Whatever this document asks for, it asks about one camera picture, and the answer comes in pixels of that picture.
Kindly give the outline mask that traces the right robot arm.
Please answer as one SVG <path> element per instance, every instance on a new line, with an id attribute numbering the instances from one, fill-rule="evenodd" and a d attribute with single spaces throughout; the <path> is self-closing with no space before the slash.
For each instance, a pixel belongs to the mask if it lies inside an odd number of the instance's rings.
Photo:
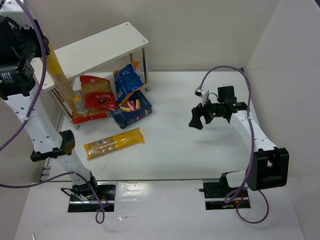
<path id="1" fill-rule="evenodd" d="M 289 152 L 277 147 L 262 131 L 251 114 L 248 106 L 235 97 L 233 86 L 218 88 L 217 102 L 211 102 L 209 91 L 198 87 L 195 95 L 201 97 L 201 103 L 191 110 L 192 119 L 189 126 L 201 130 L 215 118 L 223 118 L 231 124 L 241 136 L 248 149 L 253 152 L 249 173 L 244 170 L 223 173 L 229 187 L 239 187 L 247 179 L 245 187 L 252 191 L 283 187 L 287 184 Z"/>

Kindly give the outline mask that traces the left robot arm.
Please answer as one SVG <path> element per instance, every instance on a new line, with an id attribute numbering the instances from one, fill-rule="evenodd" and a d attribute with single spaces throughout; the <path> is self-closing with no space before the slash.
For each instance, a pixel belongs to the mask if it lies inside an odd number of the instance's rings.
<path id="1" fill-rule="evenodd" d="M 71 130 L 58 132 L 51 124 L 40 100 L 31 61 L 49 55 L 49 41 L 34 29 L 24 29 L 7 16 L 0 17 L 0 97 L 15 112 L 32 140 L 30 159 L 56 160 L 72 180 L 76 197 L 94 199 L 97 181 L 75 152 Z"/>

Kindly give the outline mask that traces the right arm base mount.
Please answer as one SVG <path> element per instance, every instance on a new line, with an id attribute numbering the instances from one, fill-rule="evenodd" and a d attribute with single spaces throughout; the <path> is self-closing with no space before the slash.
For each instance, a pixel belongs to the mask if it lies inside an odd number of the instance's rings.
<path id="1" fill-rule="evenodd" d="M 202 188 L 198 191 L 204 195 L 205 210 L 231 210 L 236 209 L 240 204 L 240 209 L 250 209 L 251 204 L 249 200 L 248 191 L 242 190 L 240 195 L 230 203 L 225 203 L 226 195 L 235 190 L 227 184 L 222 183 L 221 180 L 213 179 L 202 182 Z"/>

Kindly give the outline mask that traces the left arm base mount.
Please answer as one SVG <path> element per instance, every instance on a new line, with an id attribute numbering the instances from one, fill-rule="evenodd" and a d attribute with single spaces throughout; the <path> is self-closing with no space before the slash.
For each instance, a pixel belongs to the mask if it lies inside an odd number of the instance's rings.
<path id="1" fill-rule="evenodd" d="M 98 201 L 91 192 L 89 196 L 83 196 L 76 195 L 76 191 L 72 188 L 62 187 L 60 190 L 69 197 L 68 213 L 95 213 L 100 209 Z M 98 181 L 96 190 L 96 194 L 104 206 L 104 211 L 107 213 L 114 212 L 116 182 Z"/>

